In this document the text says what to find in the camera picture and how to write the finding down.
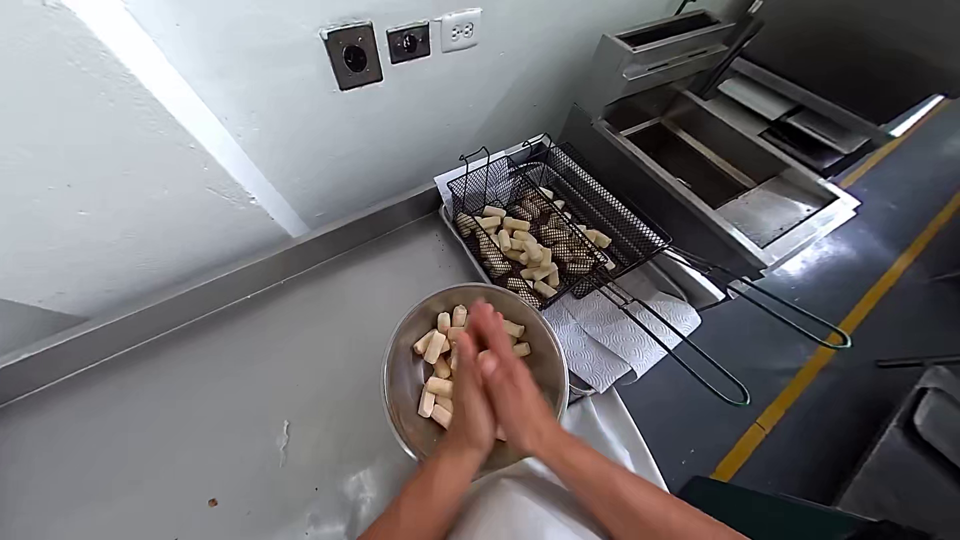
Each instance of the wall plate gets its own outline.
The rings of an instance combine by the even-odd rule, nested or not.
[[[440,17],[440,50],[445,53],[469,49],[480,40],[481,8],[447,13]]]
[[[320,31],[341,90],[383,81],[373,23],[361,22]]]
[[[390,63],[430,56],[430,23],[416,22],[387,31]]]

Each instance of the stainless steel bowl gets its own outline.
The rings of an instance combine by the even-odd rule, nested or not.
[[[532,353],[524,360],[540,385],[547,402],[559,420],[566,411],[566,359],[553,329],[540,312],[523,302],[516,294],[486,283],[463,283],[435,292],[420,301],[403,317],[394,331],[383,357],[384,409],[397,442],[411,457],[423,460],[444,437],[444,429],[429,418],[417,414],[420,389],[432,368],[413,352],[413,345],[437,326],[437,314],[462,304],[469,307],[484,298],[503,313],[506,319],[526,327],[521,341],[530,343]],[[497,441],[480,475],[502,469],[523,458],[505,443]]]

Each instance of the stainless steel counter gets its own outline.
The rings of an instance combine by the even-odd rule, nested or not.
[[[165,321],[179,327],[102,351],[108,361],[81,358],[92,367],[0,408],[0,538],[359,533],[414,469],[378,391],[391,331],[427,294],[479,281],[434,211],[436,191],[418,197],[424,217],[358,247],[341,243],[343,253],[298,273],[311,260],[301,251],[287,261],[291,277],[260,292],[248,282],[252,296],[220,298],[224,307],[207,305],[216,308],[182,326]],[[377,223],[350,226],[376,235]],[[111,324],[55,341],[69,348]],[[43,359],[47,345],[17,361]]]

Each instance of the metal equipment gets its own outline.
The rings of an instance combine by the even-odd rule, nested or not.
[[[628,207],[604,188],[597,177],[591,173],[593,167],[572,145],[568,143],[554,145],[549,136],[545,135],[535,143],[524,142],[520,145],[519,151],[508,151],[497,160],[491,160],[490,153],[487,152],[487,161],[473,169],[470,169],[468,156],[461,156],[461,160],[466,164],[465,173],[447,184],[452,195],[451,213],[457,221],[455,228],[460,233],[461,243],[473,255],[478,267],[490,282],[517,292],[531,306],[539,309],[546,309],[568,292],[572,292],[577,298],[583,298],[593,290],[598,290],[714,395],[731,405],[747,405],[750,402],[750,393],[742,382],[674,328],[647,303],[632,296],[616,283],[615,277],[636,268],[666,249],[670,243],[670,237],[663,233],[650,218],[638,209],[632,208],[633,205]],[[563,198],[566,201],[564,209],[568,209],[570,216],[561,214],[538,187],[547,187],[557,194],[558,198]],[[559,253],[560,249],[567,253],[565,258],[554,258],[560,267],[563,282],[563,286],[558,289],[555,296],[541,297],[520,276],[520,271],[525,265],[502,257],[500,249],[476,224],[473,216],[478,215],[486,205],[504,208],[508,214],[518,215],[528,220],[531,224],[530,233],[544,246],[552,248],[556,253]],[[612,243],[609,252],[605,255],[600,253],[575,226],[575,222],[591,229],[598,229],[610,236]],[[735,289],[739,295],[804,337],[832,349],[850,347],[850,337],[839,328],[773,295],[750,280],[740,278],[721,265],[683,251],[680,251],[682,257],[667,253],[678,263],[702,273],[708,279],[713,278],[721,285],[725,284],[728,290],[733,290],[731,283],[741,283],[741,286]],[[607,256],[616,264],[613,271],[609,271],[604,266]],[[817,337],[774,312],[757,299],[744,294],[747,288],[758,291],[839,335],[840,340],[830,342]],[[732,383],[740,393],[740,398],[731,398],[708,382],[644,325],[632,311],[632,307],[645,309],[653,314],[658,321],[689,345],[696,356]]]
[[[851,219],[859,202],[761,136],[766,119],[689,89],[693,79],[722,82],[705,75],[718,62],[741,61],[730,55],[744,42],[737,28],[697,11],[603,35],[561,140],[675,245],[756,279]],[[739,28],[748,36],[756,26]]]

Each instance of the white outlet cover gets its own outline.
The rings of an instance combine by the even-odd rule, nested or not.
[[[476,45],[480,40],[481,14],[481,8],[470,8],[440,17],[440,50],[451,53]]]

